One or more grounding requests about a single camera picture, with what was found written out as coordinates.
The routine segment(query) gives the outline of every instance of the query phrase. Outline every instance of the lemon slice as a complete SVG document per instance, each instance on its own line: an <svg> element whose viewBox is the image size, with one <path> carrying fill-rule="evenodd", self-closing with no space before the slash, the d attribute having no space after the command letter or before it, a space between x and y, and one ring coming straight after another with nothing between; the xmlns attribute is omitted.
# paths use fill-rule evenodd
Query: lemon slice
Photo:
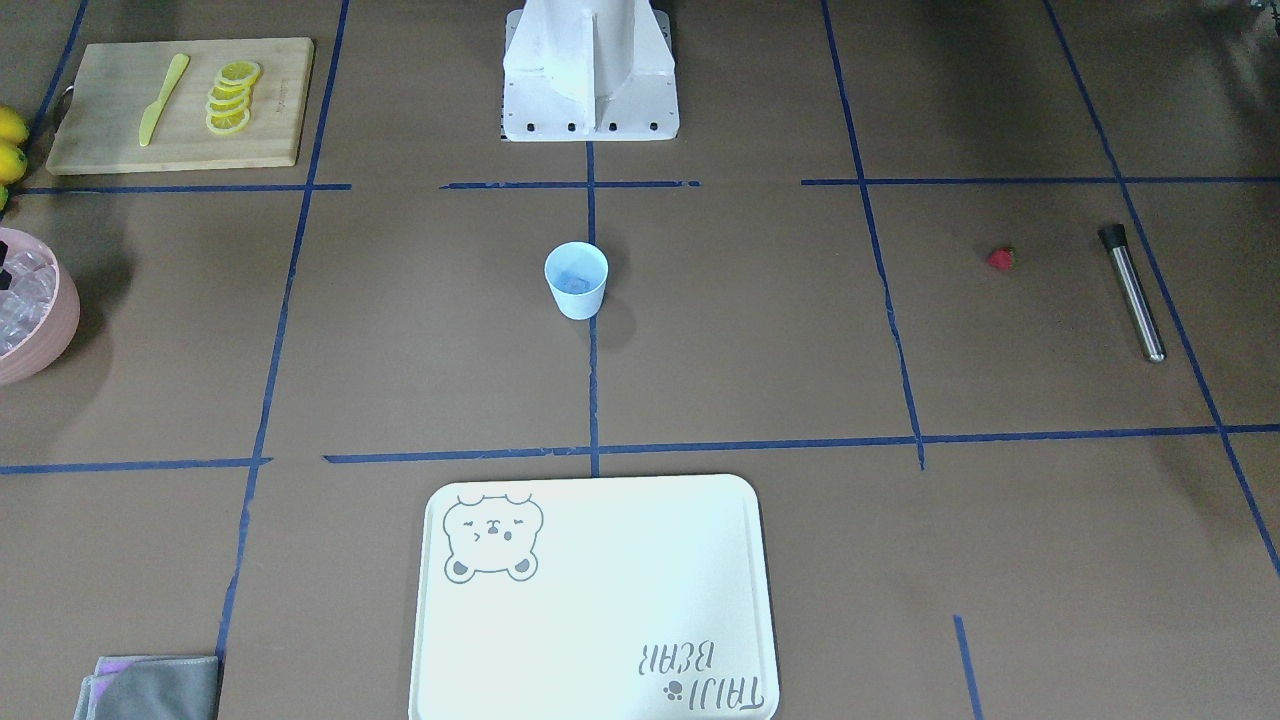
<svg viewBox="0 0 1280 720"><path fill-rule="evenodd" d="M225 85L215 85L212 90L209 91L209 104L220 105L223 108L228 105L234 105L244 100L244 96L252 92L253 88L247 85L228 87Z"/></svg>
<svg viewBox="0 0 1280 720"><path fill-rule="evenodd" d="M214 135L230 135L233 132L239 132L244 129L244 126L248 124L250 118L252 118L252 113L250 113L248 108L243 108L242 110L233 113L230 115L223 115L218 118L212 115L205 115L205 127L207 127L209 132Z"/></svg>
<svg viewBox="0 0 1280 720"><path fill-rule="evenodd" d="M248 109L248 97L232 102L230 105L215 105L211 100L205 104L205 113L210 118L225 118L228 115L234 115L241 110Z"/></svg>
<svg viewBox="0 0 1280 720"><path fill-rule="evenodd" d="M223 65L214 81L219 85L238 87L253 85L260 74L262 74L262 65L253 60L236 60Z"/></svg>

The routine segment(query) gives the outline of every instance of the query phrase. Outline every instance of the pink bowl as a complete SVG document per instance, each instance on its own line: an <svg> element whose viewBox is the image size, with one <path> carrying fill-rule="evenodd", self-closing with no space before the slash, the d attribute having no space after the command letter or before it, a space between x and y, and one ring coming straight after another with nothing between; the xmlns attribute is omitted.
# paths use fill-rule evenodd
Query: pink bowl
<svg viewBox="0 0 1280 720"><path fill-rule="evenodd" d="M44 242L9 228L0 228L0 241L9 246L9 252L31 250L46 258L58 278L49 313L17 347L0 356L0 386L4 386L35 375L67 350L76 334L76 325L79 324L79 295L76 293L76 283L70 275Z"/></svg>

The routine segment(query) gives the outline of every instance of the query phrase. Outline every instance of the whole lemon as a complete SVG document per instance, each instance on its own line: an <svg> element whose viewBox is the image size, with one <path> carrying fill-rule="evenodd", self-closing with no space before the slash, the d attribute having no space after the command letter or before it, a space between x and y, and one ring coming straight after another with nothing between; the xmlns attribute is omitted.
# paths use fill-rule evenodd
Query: whole lemon
<svg viewBox="0 0 1280 720"><path fill-rule="evenodd" d="M9 184L27 174L27 154L12 142L0 140L0 184Z"/></svg>
<svg viewBox="0 0 1280 720"><path fill-rule="evenodd" d="M17 110L8 105L0 105L0 140L22 145L27 142L27 122Z"/></svg>

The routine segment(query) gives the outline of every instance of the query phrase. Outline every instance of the gray cloth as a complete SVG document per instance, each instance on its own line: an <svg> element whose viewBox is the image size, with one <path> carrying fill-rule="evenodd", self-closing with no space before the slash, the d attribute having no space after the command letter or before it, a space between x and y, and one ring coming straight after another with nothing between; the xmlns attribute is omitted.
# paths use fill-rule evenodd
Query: gray cloth
<svg viewBox="0 0 1280 720"><path fill-rule="evenodd" d="M212 720L216 711L216 657L109 656L81 683L76 720Z"/></svg>

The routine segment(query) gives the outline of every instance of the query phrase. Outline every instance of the red strawberry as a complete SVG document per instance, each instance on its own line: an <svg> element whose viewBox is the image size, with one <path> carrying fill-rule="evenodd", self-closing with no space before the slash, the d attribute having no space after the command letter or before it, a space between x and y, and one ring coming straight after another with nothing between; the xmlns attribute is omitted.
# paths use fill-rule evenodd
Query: red strawberry
<svg viewBox="0 0 1280 720"><path fill-rule="evenodd" d="M1000 247L991 251L987 256L987 264L997 270L1011 270L1014 268L1014 249L1012 247Z"/></svg>

